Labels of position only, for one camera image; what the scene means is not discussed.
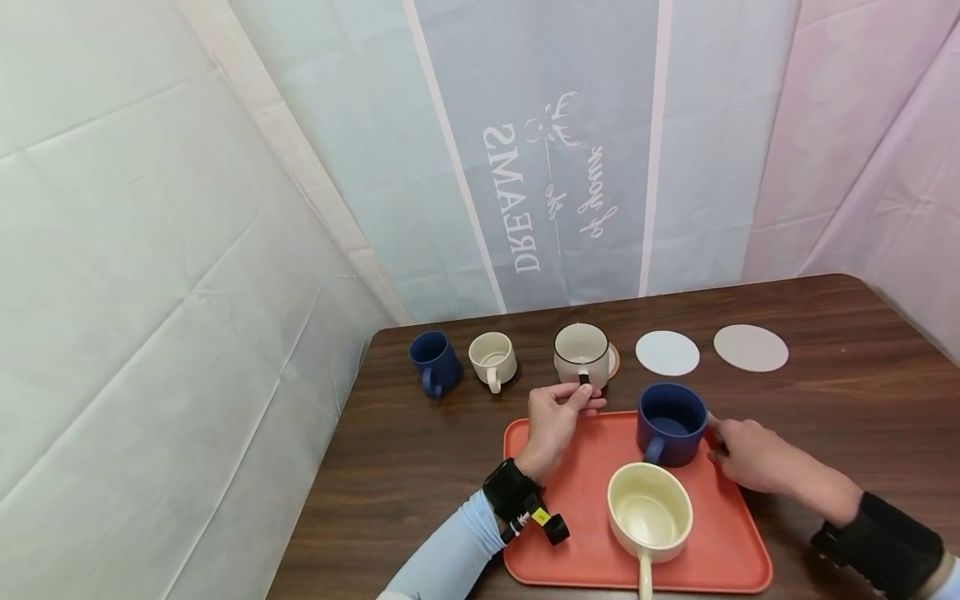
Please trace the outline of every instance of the fabric backdrop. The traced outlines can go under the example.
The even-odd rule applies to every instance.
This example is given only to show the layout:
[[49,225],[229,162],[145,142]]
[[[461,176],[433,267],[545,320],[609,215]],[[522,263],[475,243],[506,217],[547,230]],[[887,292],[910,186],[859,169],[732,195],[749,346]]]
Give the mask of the fabric backdrop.
[[0,598],[263,598],[390,321],[166,0],[0,6]]
[[229,5],[415,320],[839,271],[960,355],[958,0]]
[[230,5],[416,319],[739,280],[796,2]]

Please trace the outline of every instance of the cream mug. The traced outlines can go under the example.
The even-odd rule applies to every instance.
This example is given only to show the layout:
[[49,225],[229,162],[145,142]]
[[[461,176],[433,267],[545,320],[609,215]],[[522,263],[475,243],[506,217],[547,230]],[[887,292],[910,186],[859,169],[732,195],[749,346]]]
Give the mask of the cream mug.
[[473,370],[485,381],[493,394],[516,374],[516,354],[510,338],[498,331],[484,333],[473,340],[468,350]]
[[639,561],[640,600],[650,600],[654,593],[651,563],[675,559],[693,529],[690,496],[666,469],[630,463],[610,478],[607,514],[616,540]]
[[610,379],[610,342],[603,329],[570,324],[553,341],[553,366],[563,383],[579,381],[601,389]]

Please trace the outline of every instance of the mug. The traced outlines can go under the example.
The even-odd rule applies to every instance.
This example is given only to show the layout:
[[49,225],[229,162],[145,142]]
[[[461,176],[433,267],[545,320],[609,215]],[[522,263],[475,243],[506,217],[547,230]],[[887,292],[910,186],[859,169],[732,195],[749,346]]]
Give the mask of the mug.
[[655,383],[640,395],[636,408],[636,445],[643,462],[682,467],[697,455],[707,428],[707,406],[693,390],[676,383]]
[[486,381],[493,394],[516,374],[516,354],[510,338],[498,331],[484,333],[470,344],[467,354],[481,381]]
[[599,390],[610,378],[610,342],[603,329],[570,324],[553,341],[553,366],[563,383],[579,381]]
[[664,468],[630,463],[607,486],[607,515],[613,535],[639,561],[637,592],[653,597],[651,563],[675,559],[693,529],[693,505],[683,484]]
[[420,384],[427,397],[439,399],[464,376],[453,345],[440,331],[420,334],[410,345],[410,360],[420,372]]

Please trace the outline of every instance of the plastic tray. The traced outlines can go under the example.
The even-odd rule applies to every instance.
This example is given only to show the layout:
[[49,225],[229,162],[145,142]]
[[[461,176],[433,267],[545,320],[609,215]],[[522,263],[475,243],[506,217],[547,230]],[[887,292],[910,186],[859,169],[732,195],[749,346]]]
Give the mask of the plastic tray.
[[[504,433],[505,457],[527,443],[530,421],[516,420]],[[627,463],[643,460],[636,446],[636,412],[605,413],[577,424],[570,447],[545,482],[551,513],[560,513],[570,538],[551,546],[531,521],[507,546],[504,562],[515,579],[531,586],[636,589],[636,558],[624,550],[607,521],[607,483]],[[773,566],[740,489],[707,457],[700,442],[689,465],[670,472],[693,504],[693,530],[684,552],[654,565],[654,588],[707,593],[759,593],[770,586]]]

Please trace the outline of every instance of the hand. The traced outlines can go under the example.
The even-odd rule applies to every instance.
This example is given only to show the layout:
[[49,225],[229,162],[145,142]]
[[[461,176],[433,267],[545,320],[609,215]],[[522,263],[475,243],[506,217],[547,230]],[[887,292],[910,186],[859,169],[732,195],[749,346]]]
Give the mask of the hand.
[[724,474],[755,492],[788,494],[816,461],[755,420],[708,418],[719,447],[709,457]]
[[593,417],[607,405],[607,399],[600,394],[589,384],[579,383],[531,390],[530,435],[515,460],[520,472],[542,483],[560,462],[580,415]]
[[709,416],[718,442],[709,457],[735,483],[755,492],[788,495],[837,527],[851,523],[863,490],[755,420]]

